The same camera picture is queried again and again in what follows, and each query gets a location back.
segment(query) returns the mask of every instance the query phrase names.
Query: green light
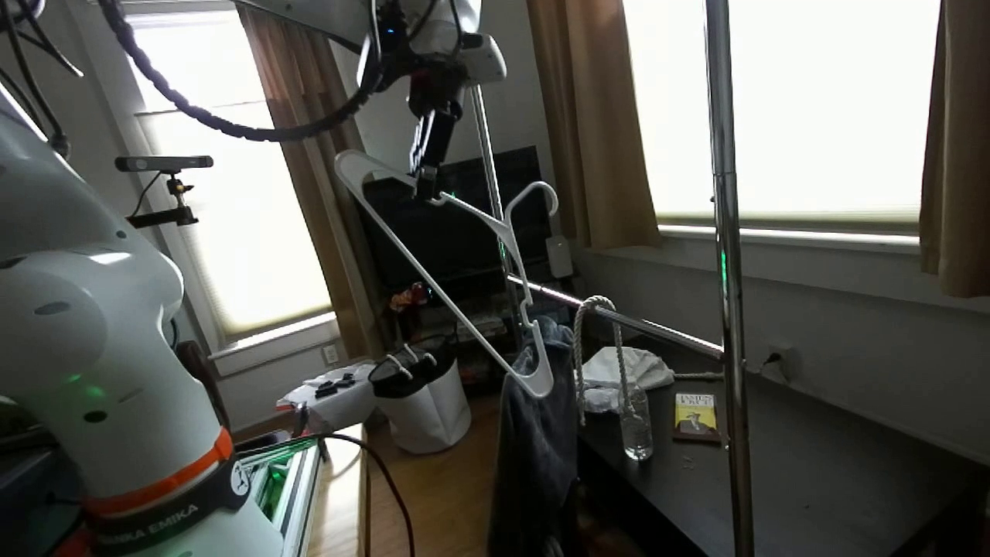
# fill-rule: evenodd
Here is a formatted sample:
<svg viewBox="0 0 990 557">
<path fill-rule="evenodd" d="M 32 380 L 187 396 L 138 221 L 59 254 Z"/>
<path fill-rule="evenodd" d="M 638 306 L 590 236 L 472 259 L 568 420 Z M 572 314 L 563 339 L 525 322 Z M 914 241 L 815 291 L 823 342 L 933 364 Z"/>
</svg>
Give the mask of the green light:
<svg viewBox="0 0 990 557">
<path fill-rule="evenodd" d="M 104 390 L 95 387 L 95 385 L 88 385 L 88 387 L 84 387 L 84 396 L 90 396 L 90 401 L 104 401 Z"/>
<path fill-rule="evenodd" d="M 718 279 L 722 285 L 731 285 L 731 254 L 718 250 Z"/>
</svg>

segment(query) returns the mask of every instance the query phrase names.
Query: curtain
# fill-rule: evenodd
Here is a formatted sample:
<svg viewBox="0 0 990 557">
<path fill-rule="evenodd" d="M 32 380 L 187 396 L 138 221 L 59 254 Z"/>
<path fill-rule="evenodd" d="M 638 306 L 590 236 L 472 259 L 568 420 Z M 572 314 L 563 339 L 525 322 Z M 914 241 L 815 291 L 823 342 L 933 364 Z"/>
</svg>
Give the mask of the curtain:
<svg viewBox="0 0 990 557">
<path fill-rule="evenodd" d="M 944 0 L 923 182 L 923 267 L 990 295 L 990 2 Z"/>
<path fill-rule="evenodd" d="M 587 247 L 652 244 L 621 0 L 529 0 L 563 230 Z"/>
<path fill-rule="evenodd" d="M 319 120 L 345 103 L 324 36 L 241 8 L 241 22 L 269 98 L 276 126 Z M 352 120 L 302 143 L 280 143 L 307 230 L 324 273 L 340 339 L 349 357 L 382 357 L 383 325 L 372 300 L 364 236 L 357 206 L 338 187 L 334 153 L 361 149 Z"/>
</svg>

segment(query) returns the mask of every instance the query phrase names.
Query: black cloth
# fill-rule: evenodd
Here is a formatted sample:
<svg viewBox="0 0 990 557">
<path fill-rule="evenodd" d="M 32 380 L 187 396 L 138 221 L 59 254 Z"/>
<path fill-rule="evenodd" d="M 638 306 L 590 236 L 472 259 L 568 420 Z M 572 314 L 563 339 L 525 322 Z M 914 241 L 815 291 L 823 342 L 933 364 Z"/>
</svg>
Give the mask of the black cloth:
<svg viewBox="0 0 990 557">
<path fill-rule="evenodd" d="M 580 416 L 572 396 L 572 335 L 546 322 L 553 390 L 531 401 L 519 380 L 504 377 L 498 472 L 489 524 L 489 557 L 549 557 L 568 551 L 574 515 L 568 497 L 580 484 Z"/>
</svg>

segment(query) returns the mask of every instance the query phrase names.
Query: window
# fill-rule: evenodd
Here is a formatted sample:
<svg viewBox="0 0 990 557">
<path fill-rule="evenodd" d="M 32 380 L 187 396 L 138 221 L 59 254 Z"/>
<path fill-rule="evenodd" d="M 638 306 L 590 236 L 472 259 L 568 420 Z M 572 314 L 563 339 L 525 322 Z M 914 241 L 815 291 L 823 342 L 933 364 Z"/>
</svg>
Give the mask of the window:
<svg viewBox="0 0 990 557">
<path fill-rule="evenodd" d="M 656 218 L 712 222 L 704 2 L 626 22 Z M 914 232 L 936 0 L 742 0 L 731 24 L 742 222 Z"/>
<path fill-rule="evenodd" d="M 127 18 L 154 67 L 196 107 L 239 123 L 271 126 L 246 36 L 231 9 L 143 14 Z M 297 208 L 280 149 L 245 143 L 178 115 L 138 77 L 138 126 L 159 155 L 214 155 L 211 172 L 181 172 L 199 226 L 193 244 L 216 345 L 319 316 L 329 287 Z"/>
</svg>

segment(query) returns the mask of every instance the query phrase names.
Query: orange ring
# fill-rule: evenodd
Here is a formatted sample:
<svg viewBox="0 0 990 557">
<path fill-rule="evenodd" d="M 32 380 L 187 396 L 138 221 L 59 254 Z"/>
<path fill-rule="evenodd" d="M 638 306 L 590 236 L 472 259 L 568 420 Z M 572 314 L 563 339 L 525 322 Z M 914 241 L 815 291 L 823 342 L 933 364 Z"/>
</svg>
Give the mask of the orange ring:
<svg viewBox="0 0 990 557">
<path fill-rule="evenodd" d="M 145 489 L 136 489 L 136 493 L 127 493 L 127 497 L 118 497 L 118 500 L 100 500 L 100 503 L 88 503 L 88 512 L 90 515 L 100 515 L 100 518 L 113 518 L 113 515 L 127 515 L 127 512 L 136 512 L 136 507 L 145 507 L 152 503 L 161 503 L 165 497 L 174 497 L 178 493 L 181 486 L 188 486 L 193 481 L 199 481 L 204 472 L 211 472 L 214 466 L 226 461 L 234 454 L 234 444 L 226 429 L 220 429 L 216 444 L 200 454 L 196 459 L 193 466 L 178 467 L 176 474 L 145 486 Z"/>
</svg>

